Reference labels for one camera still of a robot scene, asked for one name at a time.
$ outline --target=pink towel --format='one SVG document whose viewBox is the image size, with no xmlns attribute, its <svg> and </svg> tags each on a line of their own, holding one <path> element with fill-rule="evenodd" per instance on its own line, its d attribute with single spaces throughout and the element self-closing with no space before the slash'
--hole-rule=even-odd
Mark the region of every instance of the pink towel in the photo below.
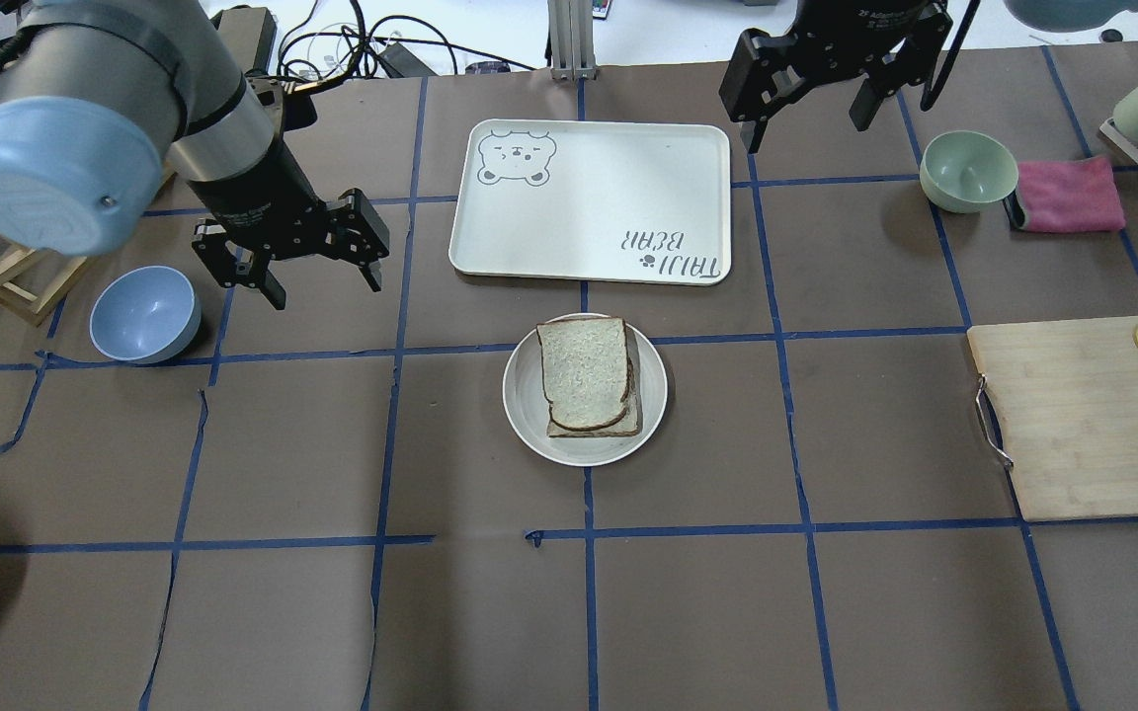
<svg viewBox="0 0 1138 711">
<path fill-rule="evenodd" d="M 1006 199 L 1007 217 L 1026 231 L 1116 231 L 1127 225 L 1110 158 L 1017 163 L 1021 181 Z"/>
</svg>

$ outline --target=tabletop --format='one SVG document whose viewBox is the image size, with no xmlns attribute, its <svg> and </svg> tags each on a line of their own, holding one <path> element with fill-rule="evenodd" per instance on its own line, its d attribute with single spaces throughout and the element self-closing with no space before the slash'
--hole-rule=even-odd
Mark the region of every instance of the tabletop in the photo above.
<svg viewBox="0 0 1138 711">
<path fill-rule="evenodd" d="M 384 291 L 322 257 L 273 266 L 282 312 L 218 288 L 168 184 L 50 323 L 0 311 L 0 710 L 1138 708 L 1138 519 L 1021 518 L 965 337 L 1138 315 L 1138 168 L 1114 156 L 1120 233 L 1015 233 L 917 183 L 943 131 L 1110 154 L 1138 43 L 967 50 L 934 109 L 905 91 L 865 133 L 857 86 L 825 86 L 753 157 L 721 76 L 352 82 L 288 143 L 320 195 L 373 198 Z M 731 274 L 455 272 L 487 117 L 723 127 Z M 109 363 L 86 315 L 146 263 L 190 275 L 201 333 Z M 604 468 L 503 415 L 514 344 L 576 311 L 641 329 L 670 379 L 659 431 Z"/>
</svg>

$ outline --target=cutting board handle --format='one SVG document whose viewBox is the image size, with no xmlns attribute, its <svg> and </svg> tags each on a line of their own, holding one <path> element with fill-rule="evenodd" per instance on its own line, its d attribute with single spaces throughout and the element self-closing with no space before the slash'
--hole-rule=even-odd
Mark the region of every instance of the cutting board handle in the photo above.
<svg viewBox="0 0 1138 711">
<path fill-rule="evenodd" d="M 986 437 L 986 444 L 998 454 L 999 462 L 1004 464 L 1005 469 L 1013 468 L 1013 458 L 999 448 L 999 445 L 995 443 L 995 437 L 992 433 L 992 428 L 990 428 L 990 422 L 992 421 L 995 414 L 993 408 L 990 406 L 990 396 L 986 395 L 986 374 L 978 373 L 978 392 L 972 397 L 972 408 L 978 413 L 978 427 L 981 428 L 981 436 Z"/>
</svg>

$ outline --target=wooden cutting board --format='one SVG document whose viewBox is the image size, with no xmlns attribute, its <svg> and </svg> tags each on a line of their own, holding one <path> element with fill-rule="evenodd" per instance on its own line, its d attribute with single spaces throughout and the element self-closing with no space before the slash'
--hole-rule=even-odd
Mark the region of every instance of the wooden cutting board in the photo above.
<svg viewBox="0 0 1138 711">
<path fill-rule="evenodd" d="M 1138 316 L 968 329 L 1029 521 L 1138 514 Z"/>
</svg>

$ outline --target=green bowl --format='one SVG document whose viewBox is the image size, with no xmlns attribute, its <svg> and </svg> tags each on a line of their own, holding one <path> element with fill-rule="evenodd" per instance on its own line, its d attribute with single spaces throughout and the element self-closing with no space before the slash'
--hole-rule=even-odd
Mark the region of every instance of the green bowl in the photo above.
<svg viewBox="0 0 1138 711">
<path fill-rule="evenodd" d="M 921 188 L 949 213 L 980 213 L 1016 190 L 1016 158 L 992 137 L 951 131 L 930 141 Z"/>
</svg>

